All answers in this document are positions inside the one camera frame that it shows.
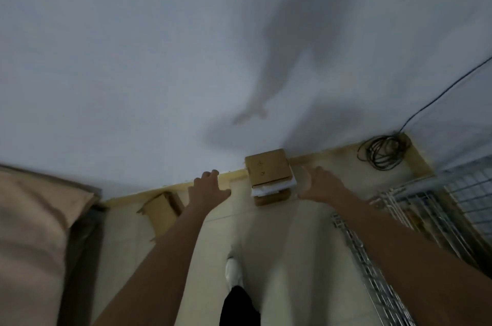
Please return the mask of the person's left hand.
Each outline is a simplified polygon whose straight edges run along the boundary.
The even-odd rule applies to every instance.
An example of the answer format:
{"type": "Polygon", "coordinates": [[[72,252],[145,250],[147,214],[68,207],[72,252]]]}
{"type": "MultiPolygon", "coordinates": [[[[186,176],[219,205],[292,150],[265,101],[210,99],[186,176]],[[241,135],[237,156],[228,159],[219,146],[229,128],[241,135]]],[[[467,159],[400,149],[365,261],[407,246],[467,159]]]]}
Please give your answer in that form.
{"type": "Polygon", "coordinates": [[[216,169],[206,171],[201,177],[194,179],[193,185],[188,188],[188,207],[202,220],[221,203],[218,203],[219,172],[216,169]]]}

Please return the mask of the person's right hand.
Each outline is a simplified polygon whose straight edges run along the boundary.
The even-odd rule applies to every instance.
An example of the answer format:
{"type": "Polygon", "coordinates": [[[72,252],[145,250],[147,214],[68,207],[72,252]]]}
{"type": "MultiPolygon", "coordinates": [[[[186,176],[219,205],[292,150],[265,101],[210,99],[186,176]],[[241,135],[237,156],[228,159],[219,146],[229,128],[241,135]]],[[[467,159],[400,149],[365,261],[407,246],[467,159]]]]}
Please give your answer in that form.
{"type": "Polygon", "coordinates": [[[309,176],[310,185],[300,192],[311,189],[312,201],[332,204],[350,193],[339,178],[321,166],[303,166],[303,170],[309,176]]]}

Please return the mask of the person's right forearm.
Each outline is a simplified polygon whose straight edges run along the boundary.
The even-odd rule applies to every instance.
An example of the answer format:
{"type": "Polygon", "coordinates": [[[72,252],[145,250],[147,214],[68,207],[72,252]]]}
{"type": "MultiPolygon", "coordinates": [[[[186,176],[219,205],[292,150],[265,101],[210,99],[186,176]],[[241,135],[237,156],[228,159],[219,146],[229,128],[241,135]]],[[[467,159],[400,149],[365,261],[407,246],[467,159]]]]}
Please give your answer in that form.
{"type": "Polygon", "coordinates": [[[347,190],[330,204],[419,326],[492,326],[492,279],[347,190]]]}

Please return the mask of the person's left forearm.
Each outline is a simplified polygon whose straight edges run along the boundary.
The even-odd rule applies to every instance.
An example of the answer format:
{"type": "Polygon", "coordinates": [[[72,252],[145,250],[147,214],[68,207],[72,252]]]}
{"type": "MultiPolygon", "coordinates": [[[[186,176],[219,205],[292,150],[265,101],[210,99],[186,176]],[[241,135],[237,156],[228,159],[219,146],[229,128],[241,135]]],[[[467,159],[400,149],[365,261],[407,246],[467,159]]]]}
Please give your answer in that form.
{"type": "Polygon", "coordinates": [[[211,210],[188,205],[93,326],[174,326],[194,248],[211,210]]]}

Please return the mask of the white flat package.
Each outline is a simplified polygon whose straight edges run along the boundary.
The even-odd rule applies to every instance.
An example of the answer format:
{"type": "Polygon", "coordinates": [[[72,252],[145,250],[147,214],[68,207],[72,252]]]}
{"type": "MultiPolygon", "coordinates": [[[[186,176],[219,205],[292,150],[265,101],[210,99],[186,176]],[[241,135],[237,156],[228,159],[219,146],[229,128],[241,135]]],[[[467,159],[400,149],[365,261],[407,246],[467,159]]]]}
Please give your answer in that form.
{"type": "Polygon", "coordinates": [[[271,195],[286,189],[290,189],[297,185],[297,180],[294,176],[290,179],[276,180],[251,187],[251,196],[253,198],[261,198],[271,195]]]}

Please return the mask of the small brown cardboard block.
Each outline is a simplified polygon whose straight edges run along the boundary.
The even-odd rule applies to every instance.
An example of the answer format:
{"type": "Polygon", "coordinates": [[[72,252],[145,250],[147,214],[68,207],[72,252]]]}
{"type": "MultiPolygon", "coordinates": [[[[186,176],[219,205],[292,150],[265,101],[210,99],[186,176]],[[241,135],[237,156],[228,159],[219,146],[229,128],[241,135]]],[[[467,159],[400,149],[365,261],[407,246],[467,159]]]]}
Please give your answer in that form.
{"type": "Polygon", "coordinates": [[[274,192],[268,195],[254,197],[254,203],[257,207],[262,207],[266,205],[272,205],[274,203],[287,201],[291,197],[291,190],[284,189],[278,192],[274,192]]]}

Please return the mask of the flat brown cardboard box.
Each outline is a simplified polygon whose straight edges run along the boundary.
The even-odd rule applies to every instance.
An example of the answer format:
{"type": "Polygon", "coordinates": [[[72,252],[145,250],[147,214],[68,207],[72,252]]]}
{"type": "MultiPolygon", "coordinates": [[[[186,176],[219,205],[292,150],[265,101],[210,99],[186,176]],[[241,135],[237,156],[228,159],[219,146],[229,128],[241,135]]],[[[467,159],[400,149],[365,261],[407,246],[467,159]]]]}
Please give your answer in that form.
{"type": "Polygon", "coordinates": [[[244,164],[253,188],[293,178],[292,170],[283,148],[247,156],[244,159],[244,164]]]}

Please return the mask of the open brown cardboard box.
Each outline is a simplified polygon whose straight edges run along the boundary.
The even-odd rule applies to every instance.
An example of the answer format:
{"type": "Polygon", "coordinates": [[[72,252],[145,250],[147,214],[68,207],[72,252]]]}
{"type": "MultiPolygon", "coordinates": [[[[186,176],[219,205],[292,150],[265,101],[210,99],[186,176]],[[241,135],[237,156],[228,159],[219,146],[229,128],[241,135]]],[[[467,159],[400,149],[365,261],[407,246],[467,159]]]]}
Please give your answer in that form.
{"type": "Polygon", "coordinates": [[[151,242],[154,242],[170,229],[184,209],[179,195],[166,191],[146,201],[137,213],[145,215],[150,221],[155,235],[151,242]]]}

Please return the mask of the person's white shoe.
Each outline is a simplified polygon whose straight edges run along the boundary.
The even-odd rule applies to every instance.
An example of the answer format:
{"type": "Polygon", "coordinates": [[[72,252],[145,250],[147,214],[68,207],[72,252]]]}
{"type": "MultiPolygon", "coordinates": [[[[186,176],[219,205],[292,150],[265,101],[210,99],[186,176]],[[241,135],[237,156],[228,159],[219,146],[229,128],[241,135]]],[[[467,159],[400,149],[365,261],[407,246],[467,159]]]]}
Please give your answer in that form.
{"type": "Polygon", "coordinates": [[[229,255],[225,264],[225,280],[229,292],[234,287],[244,288],[243,269],[240,261],[233,255],[229,255]]]}

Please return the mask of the grey metal mesh panel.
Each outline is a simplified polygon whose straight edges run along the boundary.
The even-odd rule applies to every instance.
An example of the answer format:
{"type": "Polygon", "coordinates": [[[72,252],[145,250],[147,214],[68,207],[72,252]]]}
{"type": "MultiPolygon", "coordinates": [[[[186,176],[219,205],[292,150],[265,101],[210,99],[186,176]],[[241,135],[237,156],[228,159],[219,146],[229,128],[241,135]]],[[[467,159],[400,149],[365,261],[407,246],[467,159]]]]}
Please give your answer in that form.
{"type": "Polygon", "coordinates": [[[369,258],[363,242],[336,212],[331,218],[335,228],[344,236],[355,265],[359,269],[366,291],[377,312],[378,326],[417,326],[401,298],[369,258]]]}

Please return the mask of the person's black trouser leg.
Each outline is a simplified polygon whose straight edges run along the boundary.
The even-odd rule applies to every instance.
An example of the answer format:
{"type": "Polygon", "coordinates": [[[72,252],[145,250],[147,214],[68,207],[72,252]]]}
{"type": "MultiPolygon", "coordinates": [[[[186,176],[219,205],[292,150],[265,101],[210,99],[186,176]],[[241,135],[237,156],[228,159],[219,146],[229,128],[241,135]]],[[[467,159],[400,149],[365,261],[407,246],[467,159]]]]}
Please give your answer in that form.
{"type": "Polygon", "coordinates": [[[261,326],[261,314],[243,287],[232,287],[225,298],[219,326],[261,326]]]}

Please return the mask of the beige upholstered furniture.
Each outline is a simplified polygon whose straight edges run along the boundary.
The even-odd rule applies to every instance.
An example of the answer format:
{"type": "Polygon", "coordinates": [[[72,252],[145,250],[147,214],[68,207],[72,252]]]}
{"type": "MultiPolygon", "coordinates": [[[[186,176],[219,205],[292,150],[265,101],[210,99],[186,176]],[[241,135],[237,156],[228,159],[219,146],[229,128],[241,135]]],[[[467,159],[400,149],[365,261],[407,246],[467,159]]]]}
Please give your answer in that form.
{"type": "Polygon", "coordinates": [[[0,165],[0,326],[90,326],[101,197],[93,186],[0,165]]]}

